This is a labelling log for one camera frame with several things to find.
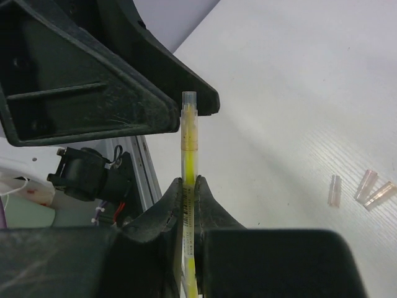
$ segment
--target white table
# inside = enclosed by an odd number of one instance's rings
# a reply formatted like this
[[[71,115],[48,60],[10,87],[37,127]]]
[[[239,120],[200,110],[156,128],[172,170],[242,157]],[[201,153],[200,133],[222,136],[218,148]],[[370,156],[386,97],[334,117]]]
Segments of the white table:
[[[397,293],[397,199],[368,212],[352,197],[366,169],[397,182],[396,15],[393,1],[222,0],[176,51],[220,93],[199,121],[218,202],[248,227],[340,233],[370,297]],[[148,137],[163,191],[179,138]]]

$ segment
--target white wire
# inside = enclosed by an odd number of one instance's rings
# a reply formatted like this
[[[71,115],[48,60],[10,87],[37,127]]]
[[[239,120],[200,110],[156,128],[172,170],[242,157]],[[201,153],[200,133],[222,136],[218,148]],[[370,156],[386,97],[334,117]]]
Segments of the white wire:
[[[7,208],[7,205],[8,205],[8,200],[10,199],[10,195],[8,194],[7,195],[7,201],[6,201],[6,204],[4,205],[4,211],[6,211],[6,208]]]
[[[3,196],[7,196],[9,194],[15,194],[16,192],[19,192],[19,191],[23,190],[26,187],[26,185],[29,183],[29,180],[26,177],[22,177],[22,178],[25,179],[24,185],[22,185],[20,188],[13,189],[11,191],[5,192],[4,194],[0,194],[0,196],[3,197]]]

